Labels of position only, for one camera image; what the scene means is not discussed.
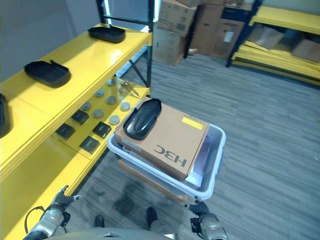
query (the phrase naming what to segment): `white plastic bin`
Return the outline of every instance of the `white plastic bin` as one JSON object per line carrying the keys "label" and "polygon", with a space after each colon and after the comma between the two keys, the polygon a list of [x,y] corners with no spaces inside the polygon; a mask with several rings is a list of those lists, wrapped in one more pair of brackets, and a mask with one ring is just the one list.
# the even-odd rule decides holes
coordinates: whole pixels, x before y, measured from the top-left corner
{"label": "white plastic bin", "polygon": [[226,143],[225,132],[216,125],[210,124],[207,136],[212,138],[212,146],[208,154],[207,171],[202,178],[201,187],[197,190],[123,151],[122,146],[116,142],[114,133],[108,138],[107,146],[123,160],[130,162],[131,164],[129,165],[135,167],[136,170],[156,180],[164,188],[171,190],[173,193],[177,193],[178,195],[182,192],[191,197],[206,200],[214,192],[215,181]]}

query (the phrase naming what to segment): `small black box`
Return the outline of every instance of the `small black box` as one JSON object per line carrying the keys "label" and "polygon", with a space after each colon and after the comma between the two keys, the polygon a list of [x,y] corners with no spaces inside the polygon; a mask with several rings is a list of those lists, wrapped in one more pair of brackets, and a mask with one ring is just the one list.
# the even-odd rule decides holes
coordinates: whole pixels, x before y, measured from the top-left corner
{"label": "small black box", "polygon": [[105,138],[111,131],[111,127],[104,122],[99,122],[98,125],[92,130],[98,136]]}
{"label": "small black box", "polygon": [[71,118],[82,125],[89,118],[89,115],[84,111],[78,110]]}
{"label": "small black box", "polygon": [[100,145],[100,142],[94,139],[91,136],[88,136],[80,145],[80,147],[87,152],[93,154],[97,147]]}
{"label": "small black box", "polygon": [[68,140],[75,131],[76,130],[72,126],[64,123],[55,132],[65,140]]}

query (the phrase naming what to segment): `sticker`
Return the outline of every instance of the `sticker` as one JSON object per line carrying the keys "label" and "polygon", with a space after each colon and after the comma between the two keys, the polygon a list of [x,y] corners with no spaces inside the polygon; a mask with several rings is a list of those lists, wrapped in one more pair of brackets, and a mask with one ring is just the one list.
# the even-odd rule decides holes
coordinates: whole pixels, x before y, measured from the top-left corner
{"label": "sticker", "polygon": [[223,41],[226,42],[226,43],[231,43],[232,41],[232,38],[234,37],[234,32],[233,31],[227,31],[225,34],[224,34],[224,39]]}
{"label": "sticker", "polygon": [[199,130],[202,130],[202,128],[204,127],[201,123],[193,121],[190,118],[187,118],[185,116],[182,118],[182,122],[192,127],[195,127],[196,129],[199,129]]}
{"label": "sticker", "polygon": [[124,139],[123,137],[121,138],[122,142],[124,142],[125,144],[127,144],[128,146],[134,148],[135,150],[137,150],[138,152],[141,152],[141,148],[134,145],[132,142],[128,141],[127,139]]}

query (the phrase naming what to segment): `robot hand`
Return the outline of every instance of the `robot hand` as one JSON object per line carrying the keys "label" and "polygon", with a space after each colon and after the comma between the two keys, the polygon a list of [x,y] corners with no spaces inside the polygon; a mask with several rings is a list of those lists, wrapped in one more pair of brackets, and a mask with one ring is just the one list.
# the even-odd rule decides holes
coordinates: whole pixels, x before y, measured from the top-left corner
{"label": "robot hand", "polygon": [[193,233],[197,233],[198,236],[202,234],[204,240],[228,240],[226,231],[217,216],[209,212],[209,208],[203,201],[190,205],[189,210],[198,215],[190,219]]}
{"label": "robot hand", "polygon": [[65,227],[70,220],[70,214],[66,212],[67,207],[74,201],[80,199],[81,195],[66,196],[64,186],[54,197],[50,206],[42,215],[40,221],[27,233],[23,240],[42,240],[51,237],[59,226]]}

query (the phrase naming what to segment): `black shoe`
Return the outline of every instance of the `black shoe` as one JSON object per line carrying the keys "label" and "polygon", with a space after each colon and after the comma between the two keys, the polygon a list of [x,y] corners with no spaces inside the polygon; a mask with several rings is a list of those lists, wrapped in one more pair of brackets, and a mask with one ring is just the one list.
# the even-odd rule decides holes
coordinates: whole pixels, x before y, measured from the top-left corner
{"label": "black shoe", "polygon": [[97,215],[94,219],[94,224],[93,226],[96,227],[101,227],[104,228],[105,227],[105,219],[102,215]]}
{"label": "black shoe", "polygon": [[153,207],[149,207],[146,211],[146,220],[149,228],[153,221],[158,220],[157,211]]}

